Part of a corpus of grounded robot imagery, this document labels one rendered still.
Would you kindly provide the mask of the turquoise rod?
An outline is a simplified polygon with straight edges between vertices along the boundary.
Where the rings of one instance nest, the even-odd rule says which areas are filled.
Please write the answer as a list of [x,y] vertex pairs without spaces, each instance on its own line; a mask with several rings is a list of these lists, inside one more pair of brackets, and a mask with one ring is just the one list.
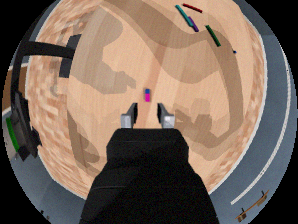
[[184,16],[184,19],[186,20],[186,23],[189,24],[189,27],[193,27],[193,23],[190,22],[190,19],[188,18],[188,15],[185,14],[184,10],[182,10],[182,8],[178,6],[178,4],[176,4],[176,8],[178,11],[181,12],[181,15]]

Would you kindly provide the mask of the purple rod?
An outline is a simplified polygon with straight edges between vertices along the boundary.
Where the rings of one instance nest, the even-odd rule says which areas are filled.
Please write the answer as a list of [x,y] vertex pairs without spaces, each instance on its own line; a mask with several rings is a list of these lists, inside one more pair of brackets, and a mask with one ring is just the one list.
[[197,28],[197,26],[196,26],[196,23],[193,22],[193,19],[190,18],[190,16],[188,16],[188,18],[190,19],[190,22],[193,23],[193,30],[196,31],[196,32],[200,31],[200,30],[198,30],[198,28]]

